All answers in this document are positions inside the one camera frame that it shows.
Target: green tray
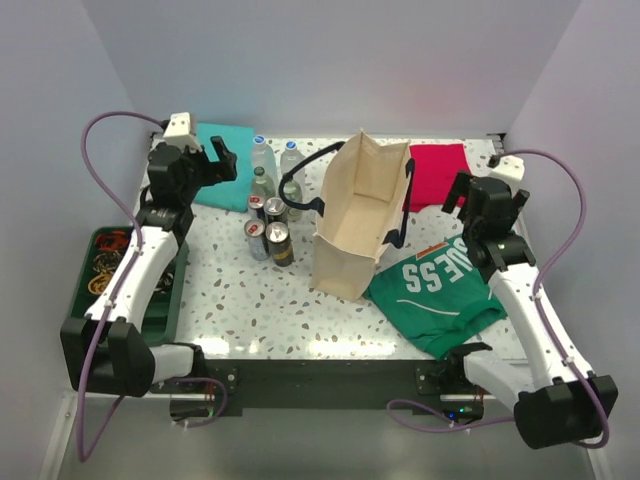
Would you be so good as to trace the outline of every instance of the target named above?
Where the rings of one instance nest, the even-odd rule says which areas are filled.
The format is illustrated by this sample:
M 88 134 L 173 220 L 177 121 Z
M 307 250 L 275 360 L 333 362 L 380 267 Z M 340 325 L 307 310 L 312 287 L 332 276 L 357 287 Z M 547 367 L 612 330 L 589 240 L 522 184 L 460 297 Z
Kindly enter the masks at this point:
M 87 309 L 97 300 L 98 296 L 89 292 L 87 288 L 89 281 L 97 275 L 92 268 L 93 258 L 98 251 L 95 246 L 95 239 L 98 235 L 109 233 L 113 230 L 123 230 L 130 234 L 133 228 L 103 227 L 91 235 L 91 241 L 89 242 L 80 277 L 78 278 L 75 293 L 71 301 L 69 317 L 82 318 Z M 189 245 L 187 245 L 187 242 L 184 242 L 180 250 L 178 250 L 178 255 L 176 255 L 176 258 L 173 260 L 175 262 L 175 272 L 171 292 L 154 292 L 151 296 L 142 322 L 142 338 L 150 347 L 171 343 L 176 338 L 188 256 Z

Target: tote bag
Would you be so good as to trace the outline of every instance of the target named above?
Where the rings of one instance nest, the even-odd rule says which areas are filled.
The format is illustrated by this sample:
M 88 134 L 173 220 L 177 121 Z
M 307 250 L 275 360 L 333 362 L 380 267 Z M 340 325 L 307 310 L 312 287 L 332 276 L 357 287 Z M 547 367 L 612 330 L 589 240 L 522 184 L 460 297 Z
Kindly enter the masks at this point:
M 334 150 L 320 197 L 309 203 L 286 199 L 284 185 L 295 173 Z M 345 300 L 362 295 L 389 244 L 404 245 L 414 169 L 408 142 L 382 146 L 360 132 L 319 150 L 283 176 L 284 202 L 316 211 L 312 287 Z

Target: teal cloth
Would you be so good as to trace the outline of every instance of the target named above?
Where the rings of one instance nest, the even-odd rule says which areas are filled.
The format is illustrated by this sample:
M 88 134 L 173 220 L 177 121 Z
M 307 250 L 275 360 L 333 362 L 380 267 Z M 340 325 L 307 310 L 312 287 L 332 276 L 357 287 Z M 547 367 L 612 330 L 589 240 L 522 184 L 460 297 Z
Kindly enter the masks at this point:
M 204 151 L 212 162 L 218 160 L 218 155 L 211 144 L 211 137 L 215 135 L 221 136 L 227 148 L 238 156 L 236 163 L 238 178 L 233 182 L 223 182 L 212 187 L 201 188 L 194 201 L 208 207 L 246 212 L 247 198 L 253 178 L 253 169 L 251 168 L 253 128 L 199 123 L 198 141 L 204 146 Z

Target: black bag handle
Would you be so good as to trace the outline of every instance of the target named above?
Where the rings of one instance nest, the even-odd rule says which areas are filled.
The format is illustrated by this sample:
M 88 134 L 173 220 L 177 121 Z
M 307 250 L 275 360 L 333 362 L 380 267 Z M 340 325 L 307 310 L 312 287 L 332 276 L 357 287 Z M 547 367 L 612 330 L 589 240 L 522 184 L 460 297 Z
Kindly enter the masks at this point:
M 284 195 L 284 186 L 287 182 L 290 182 L 293 179 L 293 176 L 300 171 L 300 169 L 306 167 L 314 160 L 319 159 L 320 157 L 325 156 L 328 153 L 333 152 L 334 150 L 340 150 L 345 142 L 336 142 L 328 147 L 325 147 L 321 150 L 318 150 L 313 155 L 309 155 L 303 161 L 301 161 L 298 165 L 293 167 L 287 173 L 282 176 L 282 180 L 280 180 L 280 185 L 278 186 L 278 195 L 284 201 L 285 204 L 290 206 L 291 208 L 297 208 L 298 210 L 315 210 L 322 217 L 324 215 L 324 201 L 320 197 L 316 197 L 311 200 L 309 203 L 298 203 L 292 202 Z
M 405 166 L 405 173 L 407 177 L 411 175 L 409 179 L 409 187 L 407 188 L 407 194 L 404 197 L 404 206 L 402 209 L 404 210 L 404 215 L 402 217 L 402 230 L 398 231 L 389 230 L 387 235 L 384 237 L 383 245 L 390 243 L 396 248 L 402 248 L 404 246 L 404 240 L 407 236 L 407 223 L 409 221 L 409 205 L 411 204 L 411 191 L 413 190 L 413 174 L 416 170 L 416 161 L 413 158 L 410 158 L 407 161 L 407 165 Z

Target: red cloth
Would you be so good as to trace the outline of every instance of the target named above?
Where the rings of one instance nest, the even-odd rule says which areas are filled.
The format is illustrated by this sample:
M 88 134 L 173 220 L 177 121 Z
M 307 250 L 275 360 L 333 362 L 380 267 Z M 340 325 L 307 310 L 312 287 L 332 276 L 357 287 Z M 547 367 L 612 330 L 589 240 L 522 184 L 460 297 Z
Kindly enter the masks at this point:
M 419 212 L 428 205 L 442 205 L 460 170 L 469 171 L 464 146 L 411 145 L 416 170 L 411 192 L 411 212 Z

